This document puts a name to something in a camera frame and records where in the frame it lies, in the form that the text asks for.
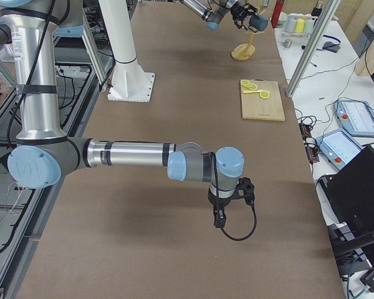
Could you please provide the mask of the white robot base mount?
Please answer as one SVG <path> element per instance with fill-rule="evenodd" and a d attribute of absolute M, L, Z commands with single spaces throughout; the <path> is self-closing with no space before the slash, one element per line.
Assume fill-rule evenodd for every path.
<path fill-rule="evenodd" d="M 146 73 L 138 63 L 127 4 L 111 0 L 99 4 L 115 59 L 108 99 L 148 103 L 155 74 Z"/>

